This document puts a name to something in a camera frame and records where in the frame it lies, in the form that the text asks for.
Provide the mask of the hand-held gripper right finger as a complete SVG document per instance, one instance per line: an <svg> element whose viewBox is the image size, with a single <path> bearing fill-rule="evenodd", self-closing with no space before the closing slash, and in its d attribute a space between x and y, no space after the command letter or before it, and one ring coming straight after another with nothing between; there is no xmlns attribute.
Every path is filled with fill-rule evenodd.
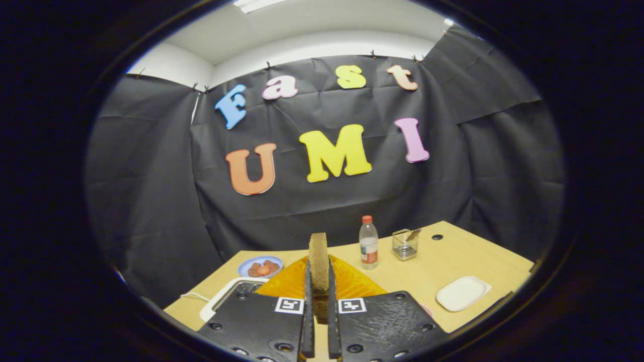
<svg viewBox="0 0 644 362"><path fill-rule="evenodd" d="M334 262L329 261L329 357L338 361L401 360L437 348L448 333L407 291L339 299Z"/></svg>

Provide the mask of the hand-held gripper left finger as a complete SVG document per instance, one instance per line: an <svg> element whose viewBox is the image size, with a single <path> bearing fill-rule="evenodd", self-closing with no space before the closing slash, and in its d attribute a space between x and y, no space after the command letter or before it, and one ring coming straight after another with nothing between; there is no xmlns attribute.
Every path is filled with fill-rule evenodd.
<svg viewBox="0 0 644 362"><path fill-rule="evenodd" d="M201 311L198 334L251 361L306 361L315 356L310 266L305 264L303 298L259 294L261 278L239 278Z"/></svg>

